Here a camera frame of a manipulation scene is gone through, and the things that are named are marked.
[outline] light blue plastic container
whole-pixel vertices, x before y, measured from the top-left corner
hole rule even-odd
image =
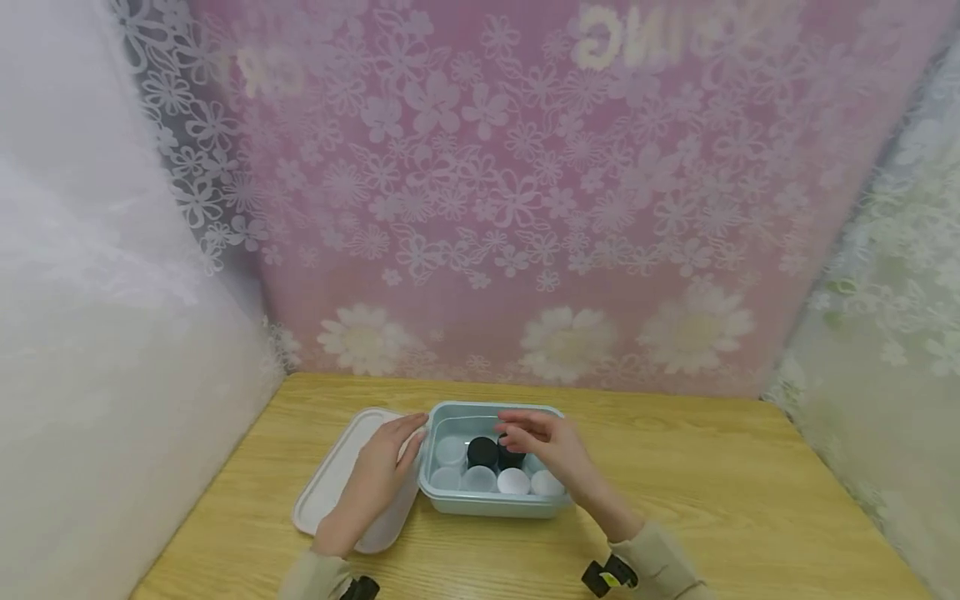
[[[504,409],[541,410],[559,417],[563,413],[550,406],[535,404],[501,404],[488,402],[441,402],[430,411],[429,433],[420,451],[420,489],[441,513],[474,516],[512,516],[519,518],[552,518],[570,504],[570,496],[516,495],[499,492],[464,492],[439,490],[430,485],[430,476],[440,466],[434,457],[437,440],[456,436],[467,444],[473,438],[486,436],[496,440],[493,426],[499,422],[496,414]],[[540,461],[529,456],[524,470],[532,475],[543,468]]]

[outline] white curtain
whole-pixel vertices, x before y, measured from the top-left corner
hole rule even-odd
[[[960,36],[875,168],[766,395],[960,598]]]
[[[126,597],[282,377],[216,277],[99,2],[0,19],[0,597]]]

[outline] left hand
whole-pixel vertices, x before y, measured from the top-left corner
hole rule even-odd
[[[413,467],[423,433],[411,436],[427,422],[423,413],[380,425],[363,446],[340,501],[317,527],[311,549],[322,556],[345,558],[364,532],[394,501]],[[403,456],[403,443],[410,439]]]

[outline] hand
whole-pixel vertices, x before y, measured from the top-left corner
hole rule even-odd
[[[633,539],[643,519],[590,460],[573,422],[537,410],[500,411],[494,429],[511,452],[533,454],[564,484],[570,497],[597,522],[611,542]]]
[[[314,552],[344,558],[376,518],[387,510],[417,459],[423,433],[413,434],[426,421],[427,416],[421,413],[380,425],[360,450],[336,508],[317,527],[311,546]],[[408,439],[410,443],[398,460],[400,449]]]
[[[571,421],[537,410],[506,410],[498,416],[503,422],[494,429],[507,434],[500,443],[511,452],[537,456],[577,504],[604,483]]]

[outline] daisy print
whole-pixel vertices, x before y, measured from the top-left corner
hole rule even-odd
[[[549,308],[527,323],[520,364],[552,383],[571,384],[611,355],[616,329],[602,311]]]
[[[661,304],[636,341],[667,374],[716,369],[719,353],[739,349],[739,338],[754,330],[753,313],[740,308],[742,301],[709,281],[696,281],[679,300]]]
[[[366,304],[337,309],[339,321],[323,320],[326,332],[317,336],[327,354],[337,355],[337,366],[355,375],[389,375],[406,348],[416,340],[403,327],[387,321],[387,312]]]

